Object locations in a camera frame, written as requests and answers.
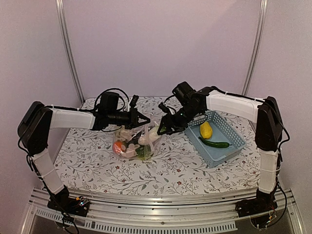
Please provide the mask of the orange green fake fruit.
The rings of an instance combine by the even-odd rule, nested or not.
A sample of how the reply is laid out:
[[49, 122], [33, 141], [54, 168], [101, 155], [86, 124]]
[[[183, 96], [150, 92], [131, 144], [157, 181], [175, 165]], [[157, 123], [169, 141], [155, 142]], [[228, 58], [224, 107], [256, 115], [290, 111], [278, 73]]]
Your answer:
[[126, 153], [127, 147], [126, 144], [122, 141], [116, 141], [113, 143], [113, 151], [117, 155], [122, 155]]

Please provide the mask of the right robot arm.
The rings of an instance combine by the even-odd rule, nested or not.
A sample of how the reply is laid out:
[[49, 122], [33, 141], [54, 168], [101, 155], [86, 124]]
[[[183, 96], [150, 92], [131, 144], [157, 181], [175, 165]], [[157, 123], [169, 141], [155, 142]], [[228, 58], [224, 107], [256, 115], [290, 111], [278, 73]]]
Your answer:
[[198, 114], [207, 110], [225, 112], [242, 117], [256, 125], [255, 143], [260, 153], [260, 179], [256, 198], [252, 202], [255, 212], [261, 213], [271, 204], [277, 189], [278, 173], [282, 162], [281, 144], [285, 132], [276, 99], [246, 97], [207, 86], [199, 91], [187, 82], [178, 84], [172, 91], [182, 105], [176, 113], [165, 111], [161, 118], [159, 135], [182, 132]]

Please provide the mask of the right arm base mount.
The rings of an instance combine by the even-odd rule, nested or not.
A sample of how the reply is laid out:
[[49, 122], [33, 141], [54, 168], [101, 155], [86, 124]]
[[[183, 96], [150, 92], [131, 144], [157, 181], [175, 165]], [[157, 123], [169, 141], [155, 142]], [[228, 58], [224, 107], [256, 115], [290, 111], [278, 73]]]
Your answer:
[[239, 217], [256, 215], [276, 208], [275, 197], [267, 194], [265, 196], [256, 196], [256, 198], [243, 199], [235, 204], [235, 211]]

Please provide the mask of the white fake cauliflower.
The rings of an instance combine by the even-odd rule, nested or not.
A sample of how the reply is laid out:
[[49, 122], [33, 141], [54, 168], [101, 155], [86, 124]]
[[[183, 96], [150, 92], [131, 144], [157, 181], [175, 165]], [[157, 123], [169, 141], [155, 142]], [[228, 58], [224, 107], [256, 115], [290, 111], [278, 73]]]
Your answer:
[[157, 133], [158, 129], [159, 127], [155, 126], [151, 130], [149, 130], [147, 134], [141, 135], [138, 140], [139, 145], [148, 145], [160, 139], [161, 136]]

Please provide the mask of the green fake lettuce leaf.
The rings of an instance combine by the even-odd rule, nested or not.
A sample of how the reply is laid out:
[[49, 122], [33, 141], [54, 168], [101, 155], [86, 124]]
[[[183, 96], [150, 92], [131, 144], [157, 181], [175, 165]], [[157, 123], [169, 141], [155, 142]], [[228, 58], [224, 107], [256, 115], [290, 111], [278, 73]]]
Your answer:
[[148, 160], [154, 155], [149, 146], [141, 146], [136, 149], [136, 158], [141, 160]]

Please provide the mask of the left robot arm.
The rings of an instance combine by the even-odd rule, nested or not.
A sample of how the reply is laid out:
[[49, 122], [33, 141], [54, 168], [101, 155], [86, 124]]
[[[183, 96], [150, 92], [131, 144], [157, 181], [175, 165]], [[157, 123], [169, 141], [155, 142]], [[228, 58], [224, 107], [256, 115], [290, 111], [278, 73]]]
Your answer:
[[27, 162], [47, 191], [53, 203], [63, 212], [73, 204], [63, 192], [66, 187], [59, 177], [50, 155], [50, 135], [54, 129], [103, 131], [114, 125], [134, 129], [150, 123], [150, 118], [137, 108], [138, 96], [121, 97], [116, 90], [102, 92], [92, 108], [45, 105], [34, 101], [18, 125], [18, 147], [26, 152]]

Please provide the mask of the clear zip top bag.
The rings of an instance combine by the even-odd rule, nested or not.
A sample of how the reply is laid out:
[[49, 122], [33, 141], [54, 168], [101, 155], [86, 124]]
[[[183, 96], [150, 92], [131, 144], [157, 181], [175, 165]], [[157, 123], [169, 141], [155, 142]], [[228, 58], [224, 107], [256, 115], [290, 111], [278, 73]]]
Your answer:
[[[116, 141], [122, 141], [126, 144], [127, 150], [126, 153], [122, 155], [117, 155], [121, 158], [136, 158], [136, 149], [141, 147], [142, 145], [139, 145], [138, 140], [141, 135], [147, 134], [149, 130], [154, 128], [155, 126], [159, 126], [155, 122], [151, 122], [149, 124], [143, 125], [141, 127], [137, 127], [134, 129], [125, 129], [122, 127], [121, 129], [117, 130], [113, 135], [113, 143]], [[157, 145], [160, 142], [160, 139], [155, 141], [154, 143], [150, 143], [147, 146], [149, 146], [154, 153], [154, 155], [157, 153]]]

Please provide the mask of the right aluminium corner post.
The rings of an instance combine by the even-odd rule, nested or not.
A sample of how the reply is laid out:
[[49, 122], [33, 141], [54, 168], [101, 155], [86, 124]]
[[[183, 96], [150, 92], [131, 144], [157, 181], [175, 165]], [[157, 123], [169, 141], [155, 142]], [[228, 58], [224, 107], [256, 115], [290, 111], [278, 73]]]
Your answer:
[[265, 27], [267, 9], [268, 9], [268, 0], [262, 0], [260, 2], [259, 16], [258, 16], [258, 22], [257, 22], [257, 27], [256, 27], [255, 39], [253, 43], [252, 54], [251, 54], [250, 62], [248, 65], [242, 93], [241, 93], [244, 96], [248, 94], [248, 91], [252, 82], [254, 70], [256, 67], [256, 62], [257, 62], [261, 40], [263, 36], [263, 31]]

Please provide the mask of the green fake cucumber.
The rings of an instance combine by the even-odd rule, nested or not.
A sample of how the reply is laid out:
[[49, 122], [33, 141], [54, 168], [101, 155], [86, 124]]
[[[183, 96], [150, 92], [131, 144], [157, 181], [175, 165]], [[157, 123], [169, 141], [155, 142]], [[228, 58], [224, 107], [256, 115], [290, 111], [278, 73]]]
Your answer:
[[213, 141], [209, 141], [207, 139], [204, 139], [203, 137], [199, 136], [198, 139], [207, 146], [213, 147], [213, 148], [219, 148], [219, 149], [225, 149], [225, 148], [229, 148], [231, 146], [230, 143], [228, 142], [213, 142]]

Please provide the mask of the left aluminium corner post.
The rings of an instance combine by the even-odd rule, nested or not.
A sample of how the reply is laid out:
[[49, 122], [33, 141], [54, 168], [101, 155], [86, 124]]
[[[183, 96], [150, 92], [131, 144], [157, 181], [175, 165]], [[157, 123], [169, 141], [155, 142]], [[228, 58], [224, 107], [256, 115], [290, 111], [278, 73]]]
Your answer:
[[64, 4], [62, 0], [56, 0], [56, 10], [58, 14], [58, 22], [59, 22], [59, 27], [61, 31], [62, 40], [63, 40], [64, 50], [65, 50], [65, 54], [67, 57], [73, 84], [76, 90], [76, 94], [78, 96], [80, 103], [84, 103], [85, 98], [83, 95], [80, 80], [78, 78], [78, 72], [76, 69], [75, 60], [74, 60], [74, 56], [73, 56], [73, 52], [71, 48], [71, 43], [70, 43], [70, 38], [69, 38], [69, 33], [68, 33], [67, 23], [66, 23], [66, 17], [65, 17]]

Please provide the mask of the aluminium corner post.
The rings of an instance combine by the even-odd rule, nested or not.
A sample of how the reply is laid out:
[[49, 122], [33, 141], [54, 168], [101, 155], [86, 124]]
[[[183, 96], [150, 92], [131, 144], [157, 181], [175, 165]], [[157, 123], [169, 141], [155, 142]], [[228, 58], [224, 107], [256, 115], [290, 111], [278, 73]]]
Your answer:
[[70, 38], [69, 38], [69, 33], [68, 33], [67, 23], [66, 23], [66, 17], [65, 17], [64, 4], [62, 0], [56, 0], [56, 10], [58, 14], [58, 22], [59, 22], [59, 27], [61, 31], [62, 40], [63, 40], [64, 50], [65, 50], [65, 54], [67, 57], [73, 84], [76, 90], [76, 94], [78, 96], [80, 103], [84, 103], [85, 98], [83, 95], [80, 80], [78, 78], [78, 72], [76, 69], [75, 60], [74, 60], [74, 56], [73, 56], [73, 52], [71, 48], [71, 43], [70, 43]]
[[259, 16], [258, 16], [258, 22], [257, 22], [257, 27], [256, 27], [255, 39], [253, 43], [252, 54], [251, 54], [250, 62], [248, 65], [242, 93], [241, 93], [244, 96], [248, 94], [248, 91], [252, 82], [254, 70], [256, 67], [256, 62], [257, 62], [261, 40], [263, 36], [263, 31], [265, 27], [267, 9], [268, 9], [268, 0], [262, 0], [260, 2]]

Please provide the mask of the light blue plastic basket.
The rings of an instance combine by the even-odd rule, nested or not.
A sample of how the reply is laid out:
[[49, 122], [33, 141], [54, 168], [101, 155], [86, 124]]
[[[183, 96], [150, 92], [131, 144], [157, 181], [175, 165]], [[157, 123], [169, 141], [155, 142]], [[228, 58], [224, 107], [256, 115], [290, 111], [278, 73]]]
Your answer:
[[[200, 124], [209, 122], [213, 130], [213, 135], [209, 141], [228, 142], [231, 144], [229, 148], [219, 149], [204, 145], [198, 137], [200, 137]], [[244, 139], [235, 131], [235, 129], [217, 112], [207, 111], [201, 116], [196, 116], [184, 131], [199, 155], [206, 162], [208, 167], [213, 168], [225, 161], [237, 156], [246, 146]]]

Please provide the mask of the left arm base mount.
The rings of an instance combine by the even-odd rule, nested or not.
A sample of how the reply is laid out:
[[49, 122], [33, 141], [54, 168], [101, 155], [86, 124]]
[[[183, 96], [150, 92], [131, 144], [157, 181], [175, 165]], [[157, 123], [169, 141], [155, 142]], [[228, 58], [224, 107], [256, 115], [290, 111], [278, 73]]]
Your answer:
[[86, 217], [90, 207], [90, 199], [83, 196], [72, 198], [68, 195], [55, 195], [50, 196], [47, 207], [62, 213]]

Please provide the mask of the aluminium rail frame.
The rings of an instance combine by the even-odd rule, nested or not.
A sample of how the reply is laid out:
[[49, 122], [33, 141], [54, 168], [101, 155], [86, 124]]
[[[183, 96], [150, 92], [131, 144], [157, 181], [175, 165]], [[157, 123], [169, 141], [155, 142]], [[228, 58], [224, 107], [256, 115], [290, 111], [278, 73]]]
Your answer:
[[277, 191], [273, 226], [258, 229], [239, 217], [235, 204], [255, 197], [255, 189], [205, 195], [143, 196], [71, 190], [90, 199], [87, 216], [75, 217], [81, 233], [108, 234], [303, 234], [305, 228], [291, 190]]

